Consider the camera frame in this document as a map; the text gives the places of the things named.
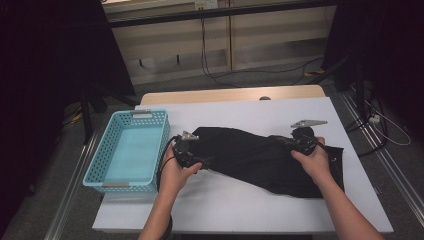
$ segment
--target plastic basket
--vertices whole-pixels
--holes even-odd
[[[169,130],[165,110],[115,112],[83,185],[100,192],[157,192],[156,170]]]

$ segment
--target black garment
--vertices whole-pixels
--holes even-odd
[[[194,156],[214,157],[210,169],[267,189],[275,194],[301,198],[322,198],[312,178],[290,154],[290,149],[274,137],[257,136],[242,130],[200,127],[199,136],[189,149]],[[333,177],[343,189],[341,155],[343,149],[331,148],[337,159],[330,164]]]

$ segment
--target human arm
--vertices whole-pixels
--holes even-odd
[[[168,147],[162,160],[164,165],[158,195],[153,203],[150,215],[147,218],[143,231],[138,237],[144,239],[160,239],[168,227],[172,207],[178,193],[184,187],[187,179],[196,173],[202,166],[197,163],[190,168],[182,169],[174,157],[171,146]]]
[[[317,139],[325,144],[324,138]],[[292,156],[302,164],[303,169],[320,189],[340,239],[384,239],[334,181],[324,149],[317,146],[309,156],[292,151]]]

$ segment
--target basket handle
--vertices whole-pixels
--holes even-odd
[[[133,118],[151,118],[153,117],[151,109],[130,110]]]
[[[104,182],[102,184],[104,188],[129,188],[129,182]]]

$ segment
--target electrical outlet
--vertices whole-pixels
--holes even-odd
[[[205,1],[206,9],[215,9],[218,8],[218,0]]]
[[[194,10],[205,10],[206,8],[206,2],[205,1],[196,1],[194,2]]]

